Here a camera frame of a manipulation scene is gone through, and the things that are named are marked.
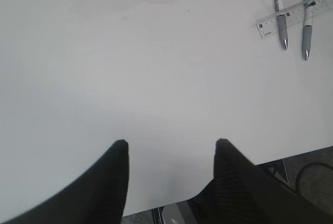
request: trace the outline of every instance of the clear plastic ruler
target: clear plastic ruler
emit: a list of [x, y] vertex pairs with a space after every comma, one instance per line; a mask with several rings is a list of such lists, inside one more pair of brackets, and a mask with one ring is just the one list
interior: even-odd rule
[[305, 6], [308, 5], [314, 6], [313, 16], [315, 17], [333, 9], [333, 0], [305, 0], [299, 4], [293, 5], [289, 8], [258, 20], [255, 24], [257, 25], [261, 37], [265, 38], [277, 33], [278, 30], [276, 17], [281, 13], [284, 13], [287, 16], [287, 27], [293, 26], [297, 23], [304, 23]]

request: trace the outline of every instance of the table surface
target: table surface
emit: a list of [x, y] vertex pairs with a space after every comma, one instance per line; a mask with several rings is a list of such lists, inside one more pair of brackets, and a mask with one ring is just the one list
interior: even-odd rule
[[[284, 0], [285, 7], [301, 0]], [[332, 13], [261, 39], [273, 0], [0, 0], [0, 222], [118, 139], [125, 215], [186, 200], [228, 138], [254, 163], [333, 145]]]

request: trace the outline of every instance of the gray floor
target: gray floor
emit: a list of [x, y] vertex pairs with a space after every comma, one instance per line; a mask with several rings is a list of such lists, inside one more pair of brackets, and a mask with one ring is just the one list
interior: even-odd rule
[[151, 211], [123, 217], [121, 224], [153, 224]]
[[[295, 189], [296, 176], [303, 166], [320, 161], [333, 166], [333, 147], [284, 159], [289, 185]], [[300, 190], [302, 196], [333, 216], [333, 171], [312, 167], [305, 171]], [[124, 217], [122, 224], [153, 224], [151, 211]]]

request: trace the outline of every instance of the pen tip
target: pen tip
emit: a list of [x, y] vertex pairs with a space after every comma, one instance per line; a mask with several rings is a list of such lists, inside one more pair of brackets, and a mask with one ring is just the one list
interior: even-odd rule
[[283, 47], [285, 48], [285, 50], [288, 49], [288, 39], [284, 39], [284, 41], [283, 41]]
[[310, 50], [306, 49], [304, 52], [304, 60], [307, 61], [310, 56]]

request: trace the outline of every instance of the silver pen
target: silver pen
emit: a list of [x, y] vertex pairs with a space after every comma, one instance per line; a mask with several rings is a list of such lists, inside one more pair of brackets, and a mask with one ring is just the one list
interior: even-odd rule
[[313, 23], [313, 12], [314, 3], [309, 3], [305, 5], [305, 17], [304, 17], [304, 27], [303, 27], [303, 56], [305, 61], [309, 58], [311, 49], [311, 38], [312, 38], [312, 23]]
[[[283, 10], [283, 0], [274, 0], [275, 11]], [[279, 30], [279, 39], [282, 47], [287, 50], [288, 48], [288, 33], [287, 33], [287, 18], [285, 14], [280, 14], [276, 17], [277, 27]]]

